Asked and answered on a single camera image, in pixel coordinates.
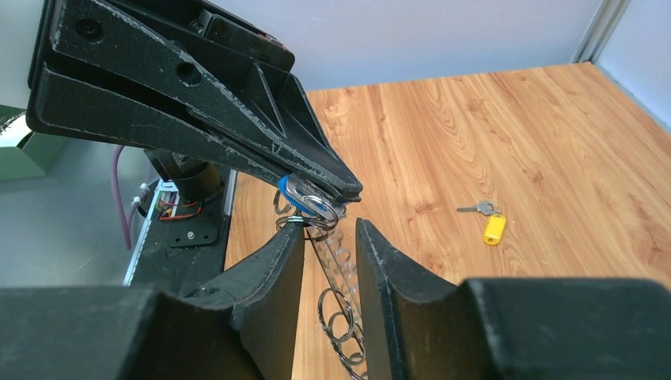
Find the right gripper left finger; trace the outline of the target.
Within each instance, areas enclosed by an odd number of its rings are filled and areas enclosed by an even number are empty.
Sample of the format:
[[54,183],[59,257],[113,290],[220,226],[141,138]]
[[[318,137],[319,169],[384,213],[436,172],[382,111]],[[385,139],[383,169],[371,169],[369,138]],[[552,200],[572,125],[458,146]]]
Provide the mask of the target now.
[[304,230],[285,225],[191,297],[152,287],[5,288],[4,379],[289,379]]

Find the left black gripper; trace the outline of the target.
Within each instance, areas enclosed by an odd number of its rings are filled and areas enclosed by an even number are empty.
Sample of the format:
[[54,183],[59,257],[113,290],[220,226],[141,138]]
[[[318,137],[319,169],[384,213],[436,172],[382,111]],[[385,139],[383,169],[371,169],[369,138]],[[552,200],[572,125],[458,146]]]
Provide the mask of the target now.
[[30,81],[34,131],[167,150],[333,199],[362,184],[330,146],[294,55],[207,1],[49,1]]

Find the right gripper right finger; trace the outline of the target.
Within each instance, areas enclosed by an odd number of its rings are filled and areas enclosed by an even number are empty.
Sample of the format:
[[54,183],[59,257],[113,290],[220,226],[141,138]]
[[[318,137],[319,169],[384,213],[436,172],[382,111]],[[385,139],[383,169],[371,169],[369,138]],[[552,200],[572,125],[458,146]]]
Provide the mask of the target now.
[[453,284],[355,227],[371,379],[667,379],[670,292],[634,278]]

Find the blue tagged key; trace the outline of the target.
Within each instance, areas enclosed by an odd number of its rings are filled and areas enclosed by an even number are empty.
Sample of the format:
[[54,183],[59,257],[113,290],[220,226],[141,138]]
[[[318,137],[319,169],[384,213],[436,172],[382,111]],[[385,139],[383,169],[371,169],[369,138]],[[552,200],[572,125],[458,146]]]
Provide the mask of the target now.
[[347,211],[344,203],[336,201],[326,191],[296,173],[282,177],[278,189],[291,204],[307,215],[330,221],[346,217]]

